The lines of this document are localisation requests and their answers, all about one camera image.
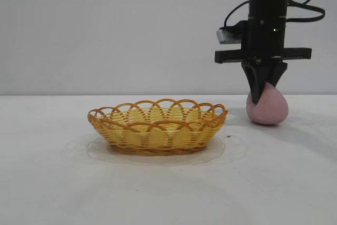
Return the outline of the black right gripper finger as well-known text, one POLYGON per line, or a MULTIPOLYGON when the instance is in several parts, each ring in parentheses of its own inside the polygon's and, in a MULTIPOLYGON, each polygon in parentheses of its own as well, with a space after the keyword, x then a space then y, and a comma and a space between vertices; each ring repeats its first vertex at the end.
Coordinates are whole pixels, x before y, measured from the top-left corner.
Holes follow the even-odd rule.
POLYGON ((267 78, 267 66, 250 61, 243 61, 241 66, 249 83, 252 102, 258 104, 267 78))
POLYGON ((277 86, 277 83, 279 82, 280 78, 284 74, 284 72, 287 70, 288 64, 284 62, 278 62, 270 67, 268 76, 266 81, 273 85, 274 87, 277 86))

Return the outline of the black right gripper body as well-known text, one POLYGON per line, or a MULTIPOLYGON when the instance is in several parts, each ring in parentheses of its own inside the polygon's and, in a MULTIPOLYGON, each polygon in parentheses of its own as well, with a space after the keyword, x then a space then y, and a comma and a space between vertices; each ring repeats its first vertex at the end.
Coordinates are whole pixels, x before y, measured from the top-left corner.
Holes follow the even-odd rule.
POLYGON ((220 44, 240 44, 238 50, 216 51, 216 63, 310 59, 310 48, 285 48, 285 19, 249 19, 217 32, 220 44))

